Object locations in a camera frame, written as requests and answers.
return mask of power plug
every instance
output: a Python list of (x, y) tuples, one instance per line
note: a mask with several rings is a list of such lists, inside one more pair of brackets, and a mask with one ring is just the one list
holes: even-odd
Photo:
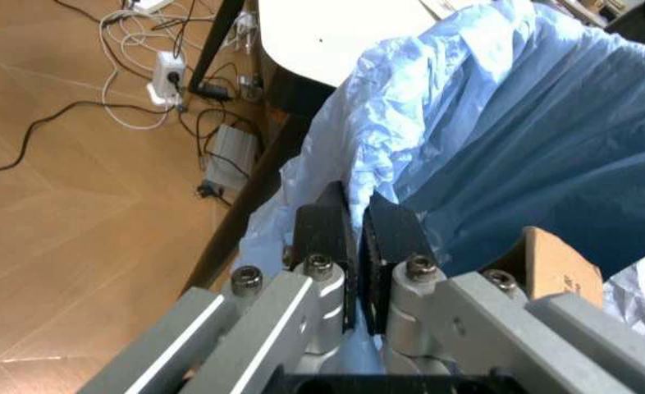
[(186, 63), (181, 55), (175, 59), (172, 52), (157, 53), (152, 82), (147, 86), (154, 105), (178, 105), (181, 103), (181, 86), (185, 83), (185, 70)]

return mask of cable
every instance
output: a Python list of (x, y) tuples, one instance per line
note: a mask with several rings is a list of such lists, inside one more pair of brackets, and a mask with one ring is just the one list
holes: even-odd
[[(236, 113), (236, 112), (229, 111), (229, 110), (225, 109), (225, 106), (223, 106), (223, 108), (206, 108), (206, 109), (204, 109), (203, 111), (201, 111), (199, 113), (198, 122), (200, 122), (201, 117), (203, 115), (205, 115), (206, 113), (208, 113), (208, 112), (222, 112), (223, 115), (229, 115), (231, 117), (234, 117), (235, 119), (245, 123), (249, 127), (249, 129), (250, 129), (252, 134), (256, 135), (258, 138), (262, 137), (262, 133), (259, 130), (259, 127), (257, 127), (256, 123), (254, 123), (250, 119), (247, 119), (246, 117), (243, 117), (239, 113)], [(223, 116), (222, 123), (225, 123), (225, 120), (226, 120), (226, 118), (225, 118), (225, 116)]]
[[(170, 27), (174, 27), (176, 25), (183, 25), (186, 22), (187, 22), (187, 20), (185, 18), (175, 17), (175, 18), (165, 20), (164, 22), (162, 22), (162, 23), (160, 23), (158, 25), (154, 25), (150, 29), (152, 31), (165, 30), (165, 29), (168, 29)], [(188, 20), (188, 22), (211, 22), (211, 23), (213, 23), (213, 18), (209, 17), (209, 16), (202, 17), (202, 18), (194, 18), (194, 17), (192, 17), (191, 19)]]
[(61, 2), (60, 0), (53, 0), (53, 1), (56, 2), (57, 4), (61, 5), (61, 6), (65, 7), (65, 8), (69, 8), (71, 10), (79, 12), (80, 14), (86, 16), (87, 18), (89, 18), (90, 20), (92, 20), (92, 21), (94, 21), (96, 23), (100, 22), (100, 20), (96, 16), (93, 16), (93, 15), (89, 14), (87, 11), (84, 11), (79, 7), (72, 6), (71, 4), (67, 4), (66, 2)]
[(231, 66), (232, 70), (235, 72), (235, 83), (233, 84), (232, 82), (230, 82), (230, 80), (228, 80), (228, 79), (226, 79), (226, 80), (228, 81), (228, 84), (230, 85), (230, 87), (232, 87), (232, 90), (233, 90), (233, 93), (235, 94), (235, 97), (239, 98), (241, 93), (242, 93), (241, 89), (240, 89), (240, 81), (239, 81), (240, 72), (237, 70), (237, 65), (234, 62), (226, 62), (226, 63), (222, 64), (219, 68), (217, 68), (214, 72), (212, 72), (210, 76), (206, 76), (204, 78), (204, 80), (205, 81), (210, 81), (210, 80), (213, 80), (213, 79), (216, 79), (216, 78), (220, 79), (220, 77), (216, 77), (215, 75), (217, 75), (218, 72), (225, 70), (225, 68), (228, 67), (228, 66)]
[[(116, 79), (118, 76), (118, 66), (117, 63), (113, 60), (113, 58), (108, 54), (107, 50), (107, 44), (106, 40), (103, 37), (103, 24), (106, 23), (106, 20), (112, 16), (131, 16), (137, 14), (137, 12), (134, 11), (124, 11), (124, 10), (119, 10), (119, 11), (114, 11), (106, 15), (99, 23), (98, 23), (98, 39), (101, 42), (101, 47), (103, 49), (103, 52), (106, 54), (106, 57), (108, 60), (111, 61), (112, 65), (112, 72), (111, 75), (106, 79), (106, 82), (103, 84), (103, 87), (101, 89), (101, 102), (106, 103), (106, 94), (108, 93), (108, 89), (111, 87), (111, 83)], [(108, 113), (109, 116), (113, 118), (114, 121), (118, 122), (119, 124), (132, 129), (132, 130), (152, 130), (157, 127), (160, 127), (164, 121), (167, 119), (167, 113), (165, 112), (162, 118), (159, 119), (156, 123), (153, 123), (152, 125), (148, 126), (136, 126), (136, 125), (131, 125), (130, 123), (127, 123), (126, 121), (123, 121), (120, 117), (118, 117), (113, 111), (111, 111), (111, 108), (109, 106), (105, 106), (104, 109), (106, 109), (106, 112)]]
[(189, 8), (189, 13), (186, 15), (186, 19), (181, 23), (181, 28), (179, 33), (176, 33), (174, 38), (174, 46), (172, 47), (172, 56), (178, 58), (181, 55), (182, 49), (181, 45), (184, 43), (184, 34), (186, 34), (186, 26), (191, 21), (191, 17), (194, 15), (194, 7), (196, 6), (196, 0), (191, 0), (191, 7)]
[(74, 103), (70, 103), (70, 104), (66, 105), (63, 109), (61, 109), (58, 112), (55, 112), (53, 115), (50, 115), (49, 117), (44, 117), (42, 119), (38, 119), (37, 121), (34, 121), (33, 123), (31, 123), (30, 126), (28, 126), (28, 129), (26, 129), (25, 134), (23, 135), (23, 141), (21, 142), (21, 150), (18, 153), (18, 157), (13, 162), (11, 162), (9, 164), (5, 164), (3, 166), (0, 166), (0, 171), (10, 170), (10, 169), (16, 167), (17, 165), (19, 165), (21, 163), (21, 161), (23, 161), (23, 158), (25, 157), (25, 153), (28, 150), (28, 144), (30, 143), (30, 137), (33, 135), (33, 132), (37, 130), (37, 126), (39, 126), (39, 125), (41, 125), (43, 123), (47, 123), (49, 121), (55, 120), (58, 117), (60, 117), (63, 113), (65, 113), (65, 112), (67, 112), (67, 111), (71, 110), (72, 108), (77, 107), (79, 105), (94, 105), (94, 106), (97, 106), (97, 107), (112, 107), (112, 108), (132, 108), (132, 109), (136, 109), (136, 110), (139, 110), (139, 111), (142, 111), (142, 112), (152, 113), (152, 114), (155, 114), (155, 115), (162, 115), (162, 114), (167, 115), (172, 109), (174, 109), (174, 108), (168, 108), (168, 109), (166, 109), (164, 111), (153, 111), (151, 109), (142, 108), (142, 107), (139, 107), (137, 105), (132, 105), (132, 104), (99, 103), (99, 102), (96, 102), (96, 101), (86, 101), (86, 100), (75, 101)]
[(216, 198), (219, 199), (223, 204), (225, 204), (228, 208), (232, 207), (232, 203), (226, 199), (223, 198), (222, 194), (216, 195)]
[(199, 160), (203, 157), (203, 154), (204, 154), (204, 153), (205, 153), (205, 154), (208, 154), (208, 155), (210, 155), (210, 156), (212, 156), (212, 157), (214, 157), (214, 158), (219, 158), (219, 159), (223, 160), (224, 162), (229, 163), (229, 164), (230, 164), (233, 168), (235, 168), (235, 169), (236, 169), (240, 174), (242, 174), (242, 175), (243, 175), (243, 176), (245, 176), (247, 179), (249, 179), (249, 174), (248, 174), (245, 170), (243, 170), (243, 169), (242, 169), (242, 167), (238, 166), (238, 165), (237, 165), (237, 163), (233, 162), (233, 161), (232, 161), (232, 160), (230, 160), (229, 158), (226, 158), (225, 156), (221, 156), (220, 154), (214, 153), (214, 152), (212, 152), (212, 151), (210, 151), (210, 150), (207, 150), (207, 149), (205, 149), (203, 152), (201, 152), (201, 144), (200, 144), (200, 142), (199, 142), (199, 141), (200, 141), (200, 139), (201, 139), (201, 136), (199, 135), (198, 127), (197, 127), (197, 131), (194, 133), (194, 131), (192, 131), (192, 130), (191, 130), (191, 129), (186, 125), (186, 123), (184, 122), (184, 120), (181, 118), (181, 113), (179, 113), (179, 123), (181, 123), (181, 125), (184, 127), (184, 129), (185, 129), (186, 131), (188, 131), (188, 132), (189, 132), (189, 134), (191, 134), (191, 136), (193, 136), (193, 137), (195, 138), (195, 140), (196, 140), (196, 150), (197, 150), (197, 153), (198, 153), (198, 155), (199, 155)]
[[(136, 65), (136, 66), (138, 66), (139, 68), (141, 68), (141, 69), (143, 69), (143, 70), (146, 70), (146, 71), (150, 71), (150, 72), (152, 72), (152, 71), (153, 71), (153, 68), (152, 68), (152, 67), (150, 67), (150, 66), (145, 66), (144, 64), (142, 64), (142, 63), (138, 62), (137, 60), (135, 60), (135, 59), (134, 59), (134, 58), (133, 58), (133, 57), (128, 53), (128, 51), (127, 51), (127, 49), (126, 49), (126, 45), (129, 45), (129, 44), (127, 43), (127, 41), (128, 41), (129, 39), (134, 39), (134, 38), (135, 38), (135, 37), (137, 37), (137, 36), (141, 36), (141, 37), (143, 37), (143, 38), (152, 37), (152, 38), (164, 38), (164, 39), (170, 39), (171, 37), (170, 37), (169, 35), (167, 35), (167, 34), (156, 34), (156, 33), (129, 33), (129, 34), (127, 34), (126, 36), (124, 36), (124, 37), (123, 37), (123, 39), (121, 39), (121, 53), (123, 54), (123, 56), (124, 56), (124, 57), (129, 61), (129, 62), (131, 62), (131, 63), (135, 64), (135, 65)], [(151, 46), (149, 46), (149, 45), (147, 45), (147, 44), (141, 44), (140, 46), (141, 46), (141, 47), (143, 47), (143, 48), (152, 49), (154, 52), (157, 52), (157, 51), (158, 51), (158, 49), (153, 48), (153, 47), (151, 47)], [(186, 52), (182, 53), (182, 56), (184, 57), (184, 63), (186, 63), (186, 62), (187, 62)]]
[[(186, 10), (186, 7), (184, 7), (183, 5), (181, 5), (181, 4), (180, 4), (180, 3), (178, 3), (178, 2), (173, 2), (173, 3), (172, 3), (172, 5), (173, 5), (173, 6), (178, 6), (178, 7), (180, 7), (181, 9), (183, 9), (184, 11), (187, 11), (187, 10)], [(210, 13), (210, 15), (209, 15), (209, 16), (201, 16), (201, 17), (194, 17), (194, 16), (192, 16), (188, 21), (209, 21), (209, 22), (213, 22), (213, 21), (215, 21), (215, 14), (213, 14), (213, 11), (210, 11), (210, 12), (211, 12), (211, 13)], [(182, 22), (186, 22), (186, 21), (187, 21), (187, 20), (186, 20), (186, 18), (185, 18), (184, 16), (167, 15), (167, 14), (165, 14), (164, 12), (162, 12), (162, 10), (158, 11), (158, 15), (162, 18), (162, 22), (167, 21), (167, 19), (166, 19), (166, 18), (176, 18), (176, 19), (181, 20)], [(168, 33), (168, 34), (169, 34), (173, 39), (175, 39), (175, 38), (176, 38), (176, 34), (174, 34), (174, 32), (173, 32), (171, 29), (169, 29), (169, 28), (165, 28), (165, 30), (167, 31), (167, 33)], [(189, 46), (191, 46), (192, 48), (195, 48), (195, 49), (197, 49), (197, 50), (199, 50), (199, 51), (203, 51), (203, 50), (204, 50), (204, 47), (202, 47), (202, 46), (200, 46), (200, 45), (198, 45), (198, 44), (195, 44), (195, 43), (191, 42), (191, 40), (189, 40), (189, 39), (186, 37), (186, 35), (185, 35), (185, 34), (183, 35), (182, 39), (184, 40), (184, 42), (185, 42), (185, 43), (187, 43), (187, 44), (188, 44)]]
[(134, 76), (138, 76), (138, 77), (140, 77), (140, 78), (142, 78), (142, 79), (144, 79), (144, 80), (152, 80), (152, 78), (150, 78), (149, 76), (146, 76), (146, 75), (144, 75), (144, 74), (141, 74), (141, 73), (139, 73), (138, 71), (135, 71), (135, 70), (133, 70), (132, 68), (130, 68), (130, 67), (128, 67), (128, 66), (126, 66), (123, 62), (121, 62), (121, 61), (118, 59), (118, 56), (116, 56), (116, 53), (115, 53), (115, 52), (113, 52), (113, 49), (111, 48), (111, 45), (106, 45), (106, 49), (108, 50), (108, 55), (111, 57), (111, 59), (112, 59), (114, 62), (116, 62), (116, 64), (118, 64), (119, 66), (123, 67), (123, 69), (124, 69), (124, 70), (126, 70), (126, 71), (130, 72), (131, 74), (133, 74)]

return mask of metal linkage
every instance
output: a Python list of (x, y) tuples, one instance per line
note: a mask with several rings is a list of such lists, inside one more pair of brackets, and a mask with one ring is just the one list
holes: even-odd
[(629, 388), (645, 392), (644, 337), (573, 293), (532, 301), (527, 311)]
[(335, 350), (342, 340), (345, 273), (329, 256), (322, 254), (311, 254), (294, 272), (311, 277), (320, 298), (322, 320), (315, 328), (305, 352), (324, 355)]
[(320, 323), (319, 305), (313, 280), (279, 273), (181, 392), (262, 392), (280, 365), (295, 370)]
[(437, 284), (421, 315), (467, 374), (510, 371), (528, 392), (629, 393), (477, 273)]
[(446, 279), (434, 258), (413, 254), (393, 269), (388, 304), (384, 360), (389, 373), (448, 373), (440, 360), (453, 359), (420, 321), (434, 294)]
[(186, 371), (205, 360), (236, 319), (225, 297), (191, 288), (80, 392), (176, 392)]
[(334, 373), (339, 365), (339, 350), (338, 346), (324, 355), (305, 353), (293, 373)]

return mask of brown cardboard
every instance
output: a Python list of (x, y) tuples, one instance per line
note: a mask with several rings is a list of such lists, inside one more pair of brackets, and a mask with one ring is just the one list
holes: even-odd
[(512, 274), (530, 299), (571, 291), (602, 307), (600, 269), (541, 228), (525, 227), (515, 247), (486, 268)]

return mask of hex socket bolt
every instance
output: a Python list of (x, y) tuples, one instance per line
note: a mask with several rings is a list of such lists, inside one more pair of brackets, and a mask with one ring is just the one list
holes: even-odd
[(316, 282), (326, 281), (332, 276), (332, 259), (324, 254), (311, 254), (305, 259), (303, 274)]
[(501, 269), (487, 269), (483, 271), (483, 276), (504, 292), (513, 291), (517, 287), (515, 277)]
[(252, 265), (242, 266), (232, 273), (230, 285), (236, 296), (254, 296), (262, 290), (262, 271)]
[(405, 275), (414, 282), (430, 282), (437, 275), (437, 265), (424, 254), (413, 254), (405, 265)]

